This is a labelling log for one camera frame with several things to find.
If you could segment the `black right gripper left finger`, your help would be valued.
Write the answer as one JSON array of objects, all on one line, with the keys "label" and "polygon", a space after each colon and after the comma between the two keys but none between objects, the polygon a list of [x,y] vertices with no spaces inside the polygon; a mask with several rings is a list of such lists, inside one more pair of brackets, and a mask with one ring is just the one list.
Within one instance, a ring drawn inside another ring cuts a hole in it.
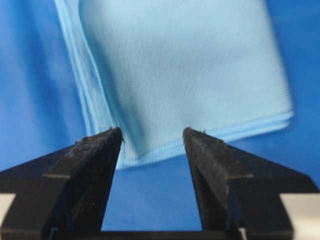
[{"label": "black right gripper left finger", "polygon": [[54,231],[100,232],[122,144],[120,128],[2,170],[3,240],[48,240]]}]

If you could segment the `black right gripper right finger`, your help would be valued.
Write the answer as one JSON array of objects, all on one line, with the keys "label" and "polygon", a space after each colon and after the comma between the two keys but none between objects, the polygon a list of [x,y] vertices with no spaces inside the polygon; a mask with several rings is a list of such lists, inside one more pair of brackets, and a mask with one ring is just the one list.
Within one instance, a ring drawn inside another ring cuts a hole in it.
[{"label": "black right gripper right finger", "polygon": [[183,143],[204,231],[242,240],[317,240],[320,190],[306,174],[186,128]]}]

